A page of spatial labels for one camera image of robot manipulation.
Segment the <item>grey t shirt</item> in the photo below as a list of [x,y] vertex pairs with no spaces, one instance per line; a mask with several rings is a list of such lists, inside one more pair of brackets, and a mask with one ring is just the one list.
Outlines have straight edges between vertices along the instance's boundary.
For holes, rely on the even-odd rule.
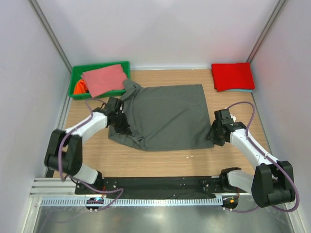
[[209,149],[207,102],[201,84],[142,87],[123,82],[124,113],[131,135],[109,127],[108,138],[144,151]]

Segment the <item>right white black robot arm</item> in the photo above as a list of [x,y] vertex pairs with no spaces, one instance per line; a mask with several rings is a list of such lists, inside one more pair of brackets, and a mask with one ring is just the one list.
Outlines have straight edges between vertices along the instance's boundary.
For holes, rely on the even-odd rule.
[[224,192],[238,188],[252,195],[258,207],[264,208],[296,200],[294,171],[288,161],[280,161],[266,151],[251,135],[247,126],[235,122],[228,109],[215,111],[207,140],[217,146],[231,143],[248,160],[255,173],[241,168],[223,169],[219,187]]

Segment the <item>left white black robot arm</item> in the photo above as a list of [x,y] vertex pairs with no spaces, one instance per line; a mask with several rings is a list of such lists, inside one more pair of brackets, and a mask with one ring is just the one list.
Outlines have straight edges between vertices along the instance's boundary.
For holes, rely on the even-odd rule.
[[92,194],[100,193],[104,183],[101,172],[83,163],[83,144],[109,126],[119,134],[132,133],[121,99],[110,97],[108,102],[100,102],[102,105],[95,109],[86,104],[90,115],[80,123],[65,130],[55,129],[51,133],[44,159],[45,166],[58,171],[63,182],[71,178],[86,186]]

